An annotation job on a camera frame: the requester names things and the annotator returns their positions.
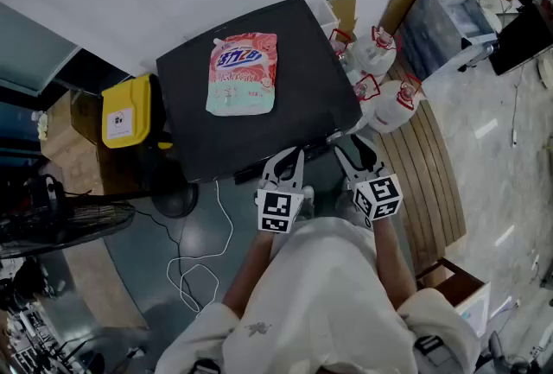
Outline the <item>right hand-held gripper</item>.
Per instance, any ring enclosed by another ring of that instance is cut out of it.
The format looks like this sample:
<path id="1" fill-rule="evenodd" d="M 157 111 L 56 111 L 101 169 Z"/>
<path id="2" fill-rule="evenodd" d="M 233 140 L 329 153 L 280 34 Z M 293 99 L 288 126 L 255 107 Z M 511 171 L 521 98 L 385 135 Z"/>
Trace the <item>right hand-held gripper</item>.
<path id="1" fill-rule="evenodd" d="M 375 143 L 357 134 L 352 134 L 351 140 L 359 152 L 361 168 L 341 147 L 335 148 L 335 155 L 353 189 L 353 204 L 367 220 L 395 215 L 403 201 L 398 177 L 385 168 Z"/>

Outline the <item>black washing machine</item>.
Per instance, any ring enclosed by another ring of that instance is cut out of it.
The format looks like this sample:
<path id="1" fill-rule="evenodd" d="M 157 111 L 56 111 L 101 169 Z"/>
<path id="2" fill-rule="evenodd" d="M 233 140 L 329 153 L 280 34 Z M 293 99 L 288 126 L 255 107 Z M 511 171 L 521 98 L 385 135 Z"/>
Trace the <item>black washing machine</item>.
<path id="1" fill-rule="evenodd" d="M 276 98 L 270 112 L 216 117 L 206 109 L 213 40 L 248 32 L 277 37 Z M 213 181 L 280 151 L 346 132 L 359 102 L 305 0 L 285 0 L 208 30 L 156 61 L 168 122 L 184 177 Z"/>

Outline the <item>person's left forearm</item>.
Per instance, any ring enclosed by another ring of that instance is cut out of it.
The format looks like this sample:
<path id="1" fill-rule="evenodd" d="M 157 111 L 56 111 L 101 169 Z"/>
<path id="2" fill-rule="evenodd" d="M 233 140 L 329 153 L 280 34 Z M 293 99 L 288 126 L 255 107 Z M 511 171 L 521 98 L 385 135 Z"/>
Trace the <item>person's left forearm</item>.
<path id="1" fill-rule="evenodd" d="M 270 254 L 275 234 L 259 231 L 245 255 L 237 275 L 223 297 L 222 303 L 242 318 L 251 293 L 270 264 Z"/>

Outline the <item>person's right forearm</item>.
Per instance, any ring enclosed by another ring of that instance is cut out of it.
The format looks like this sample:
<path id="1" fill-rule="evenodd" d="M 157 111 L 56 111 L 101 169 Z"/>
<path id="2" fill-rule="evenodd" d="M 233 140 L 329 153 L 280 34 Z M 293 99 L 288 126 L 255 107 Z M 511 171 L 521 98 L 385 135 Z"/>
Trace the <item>person's right forearm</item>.
<path id="1" fill-rule="evenodd" d="M 392 306 L 398 310 L 416 293 L 416 281 L 400 249 L 389 218 L 372 222 L 378 277 Z"/>

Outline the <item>person's grey trousers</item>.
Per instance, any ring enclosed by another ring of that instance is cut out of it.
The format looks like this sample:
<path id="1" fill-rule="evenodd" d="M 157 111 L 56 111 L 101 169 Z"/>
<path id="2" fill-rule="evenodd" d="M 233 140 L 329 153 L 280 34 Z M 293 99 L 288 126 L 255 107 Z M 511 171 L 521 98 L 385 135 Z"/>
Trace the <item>person's grey trousers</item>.
<path id="1" fill-rule="evenodd" d="M 351 190 L 342 192 L 336 200 L 336 211 L 343 216 L 348 213 L 357 213 L 358 207 L 353 202 L 353 192 Z"/>

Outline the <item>wooden slatted platform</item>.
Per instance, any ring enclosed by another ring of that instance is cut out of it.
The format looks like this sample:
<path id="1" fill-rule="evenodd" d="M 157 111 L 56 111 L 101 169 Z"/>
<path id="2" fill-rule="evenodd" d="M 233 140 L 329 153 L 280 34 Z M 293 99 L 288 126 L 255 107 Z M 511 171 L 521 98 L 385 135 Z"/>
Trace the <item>wooden slatted platform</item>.
<path id="1" fill-rule="evenodd" d="M 374 141 L 404 194 L 399 210 L 415 272 L 445 256 L 466 235 L 466 222 L 453 166 L 428 101 L 410 120 Z"/>

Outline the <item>black floor fan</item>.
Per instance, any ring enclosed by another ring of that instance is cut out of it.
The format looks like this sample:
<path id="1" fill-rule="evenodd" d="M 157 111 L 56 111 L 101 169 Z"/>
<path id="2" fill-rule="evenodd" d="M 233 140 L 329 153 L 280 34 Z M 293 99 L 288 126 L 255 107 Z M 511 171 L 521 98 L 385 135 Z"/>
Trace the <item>black floor fan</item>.
<path id="1" fill-rule="evenodd" d="M 31 257 L 84 244 L 131 225 L 139 211 L 130 203 L 148 197 L 163 216 L 188 216 L 198 187 L 185 180 L 151 191 L 93 195 L 70 193 L 51 174 L 0 191 L 0 259 Z"/>

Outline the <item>person's white shirt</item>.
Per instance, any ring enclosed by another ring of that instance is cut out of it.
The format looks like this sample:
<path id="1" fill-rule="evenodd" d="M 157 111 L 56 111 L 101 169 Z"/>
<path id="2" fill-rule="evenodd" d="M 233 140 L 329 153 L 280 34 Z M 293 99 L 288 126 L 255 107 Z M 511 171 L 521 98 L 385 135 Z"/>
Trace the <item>person's white shirt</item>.
<path id="1" fill-rule="evenodd" d="M 205 307 L 155 374 L 474 374 L 475 331 L 432 288 L 396 310 L 376 257 L 373 229 L 298 223 L 275 236 L 243 317 L 222 301 Z"/>

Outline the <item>white plastic container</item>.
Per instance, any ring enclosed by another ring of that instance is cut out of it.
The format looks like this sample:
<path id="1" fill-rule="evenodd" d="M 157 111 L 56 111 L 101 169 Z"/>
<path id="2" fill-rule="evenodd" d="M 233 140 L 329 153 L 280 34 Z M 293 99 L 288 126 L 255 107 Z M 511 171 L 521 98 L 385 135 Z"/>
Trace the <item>white plastic container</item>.
<path id="1" fill-rule="evenodd" d="M 318 9 L 318 22 L 325 31 L 333 31 L 339 27 L 340 20 L 334 14 L 327 0 L 321 0 Z"/>

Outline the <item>grey plastic-wrapped storage box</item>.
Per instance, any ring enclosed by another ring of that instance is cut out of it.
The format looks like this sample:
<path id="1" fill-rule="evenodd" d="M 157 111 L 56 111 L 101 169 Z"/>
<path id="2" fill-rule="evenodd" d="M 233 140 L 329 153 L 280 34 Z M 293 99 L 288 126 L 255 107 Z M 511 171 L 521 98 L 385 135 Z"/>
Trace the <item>grey plastic-wrapped storage box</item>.
<path id="1" fill-rule="evenodd" d="M 458 71 L 485 42 L 499 41 L 477 0 L 416 0 L 397 33 L 421 81 Z"/>

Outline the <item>small open cardboard box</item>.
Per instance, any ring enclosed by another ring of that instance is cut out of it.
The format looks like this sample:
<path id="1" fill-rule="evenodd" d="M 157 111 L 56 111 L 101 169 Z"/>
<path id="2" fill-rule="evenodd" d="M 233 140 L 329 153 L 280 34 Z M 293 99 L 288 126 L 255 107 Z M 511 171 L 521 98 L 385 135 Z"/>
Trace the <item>small open cardboard box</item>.
<path id="1" fill-rule="evenodd" d="M 335 17 L 338 19 L 338 29 L 352 37 L 356 24 L 357 0 L 327 0 Z"/>

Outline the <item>silver suitcase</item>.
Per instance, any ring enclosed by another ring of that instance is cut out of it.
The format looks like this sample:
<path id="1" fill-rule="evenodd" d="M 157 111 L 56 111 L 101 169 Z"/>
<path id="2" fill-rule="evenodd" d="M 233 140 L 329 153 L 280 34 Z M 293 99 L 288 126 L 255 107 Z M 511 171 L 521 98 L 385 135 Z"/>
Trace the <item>silver suitcase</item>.
<path id="1" fill-rule="evenodd" d="M 480 63 L 481 61 L 489 58 L 493 53 L 497 52 L 498 49 L 499 49 L 499 42 L 498 41 L 485 42 L 481 46 L 479 52 L 470 61 L 468 61 L 467 63 L 461 65 L 458 68 L 458 71 L 460 73 L 466 72 L 466 70 L 469 67 L 475 67 L 478 63 Z"/>

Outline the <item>yellow lidded bin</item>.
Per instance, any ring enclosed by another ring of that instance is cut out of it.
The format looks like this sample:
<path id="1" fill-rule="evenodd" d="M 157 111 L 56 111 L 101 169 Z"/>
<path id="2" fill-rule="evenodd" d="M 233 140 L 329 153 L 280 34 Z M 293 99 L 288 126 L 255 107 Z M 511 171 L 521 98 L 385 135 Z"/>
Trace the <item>yellow lidded bin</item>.
<path id="1" fill-rule="evenodd" d="M 170 149 L 167 115 L 159 79 L 153 73 L 127 79 L 101 93 L 102 141 L 110 149 L 141 143 Z"/>

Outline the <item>tall black cabinet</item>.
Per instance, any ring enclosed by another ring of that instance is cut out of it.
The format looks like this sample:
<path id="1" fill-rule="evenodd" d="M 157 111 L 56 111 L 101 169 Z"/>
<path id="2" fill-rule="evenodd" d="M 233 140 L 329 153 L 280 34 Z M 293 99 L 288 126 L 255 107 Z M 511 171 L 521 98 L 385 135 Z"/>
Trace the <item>tall black cabinet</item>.
<path id="1" fill-rule="evenodd" d="M 508 73 L 553 45 L 553 17 L 543 7 L 523 7 L 499 34 L 499 49 L 489 60 L 498 75 Z"/>

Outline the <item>brown cardboard box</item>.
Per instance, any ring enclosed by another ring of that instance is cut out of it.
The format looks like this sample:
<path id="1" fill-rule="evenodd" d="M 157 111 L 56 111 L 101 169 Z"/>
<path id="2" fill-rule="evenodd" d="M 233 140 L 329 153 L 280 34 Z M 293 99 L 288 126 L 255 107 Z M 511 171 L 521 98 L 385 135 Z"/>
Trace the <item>brown cardboard box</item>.
<path id="1" fill-rule="evenodd" d="M 41 152 L 60 168 L 64 189 L 69 193 L 102 195 L 98 99 L 68 91 L 48 109 L 47 116 L 48 129 Z"/>

